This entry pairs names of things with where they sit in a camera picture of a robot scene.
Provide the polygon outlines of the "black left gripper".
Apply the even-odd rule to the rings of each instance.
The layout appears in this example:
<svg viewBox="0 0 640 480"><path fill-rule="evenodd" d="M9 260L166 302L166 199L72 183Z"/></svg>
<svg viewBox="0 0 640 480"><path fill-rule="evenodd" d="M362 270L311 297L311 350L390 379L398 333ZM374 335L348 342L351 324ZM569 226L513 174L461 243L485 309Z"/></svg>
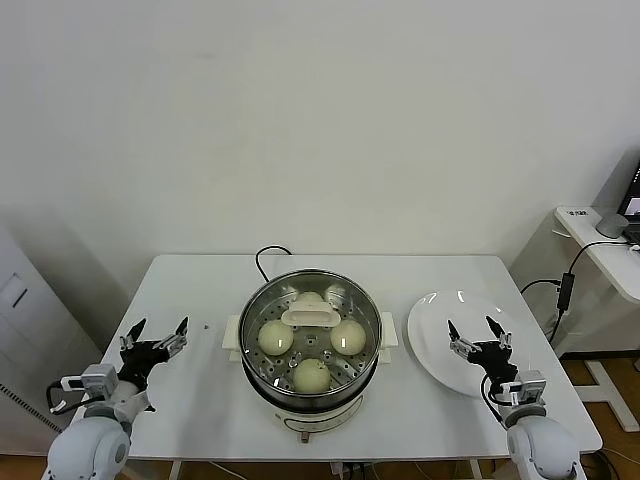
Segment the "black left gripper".
<svg viewBox="0 0 640 480"><path fill-rule="evenodd" d="M180 322L173 334L156 343L139 342L146 321L146 318L142 318L126 335L119 337L123 365L118 372L118 379L136 387L147 387L148 376L153 368L166 363L170 356L175 356L187 344L188 317Z"/></svg>

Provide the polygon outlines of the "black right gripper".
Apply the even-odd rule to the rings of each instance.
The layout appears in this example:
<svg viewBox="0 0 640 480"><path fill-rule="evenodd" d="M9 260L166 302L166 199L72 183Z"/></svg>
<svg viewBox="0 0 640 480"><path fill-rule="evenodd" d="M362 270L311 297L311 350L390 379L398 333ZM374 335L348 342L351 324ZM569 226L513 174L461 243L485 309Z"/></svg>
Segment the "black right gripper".
<svg viewBox="0 0 640 480"><path fill-rule="evenodd" d="M486 316L486 321L498 341L472 343L463 338L448 319L449 348L461 358L467 358L469 363L482 367L492 384L513 382L518 368L510 362L512 333L505 331L490 316Z"/></svg>

